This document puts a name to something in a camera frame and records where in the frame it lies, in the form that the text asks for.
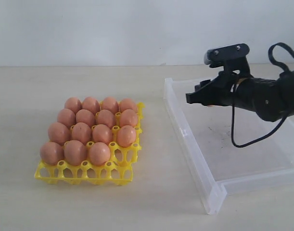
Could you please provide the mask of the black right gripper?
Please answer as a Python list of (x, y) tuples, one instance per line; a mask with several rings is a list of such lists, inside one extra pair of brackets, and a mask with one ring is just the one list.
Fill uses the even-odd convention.
[(203, 106), (231, 105), (233, 92), (242, 80), (251, 78), (248, 61), (245, 57), (226, 61), (222, 71), (214, 79), (207, 79), (195, 85), (195, 92), (186, 93), (186, 102)]

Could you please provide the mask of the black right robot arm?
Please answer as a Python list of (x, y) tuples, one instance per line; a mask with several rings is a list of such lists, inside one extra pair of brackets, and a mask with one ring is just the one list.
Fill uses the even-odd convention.
[(186, 94), (186, 102), (203, 106), (235, 106), (275, 122), (294, 115), (294, 70), (283, 71), (277, 80), (253, 77), (246, 58), (225, 61), (213, 80), (204, 80)]

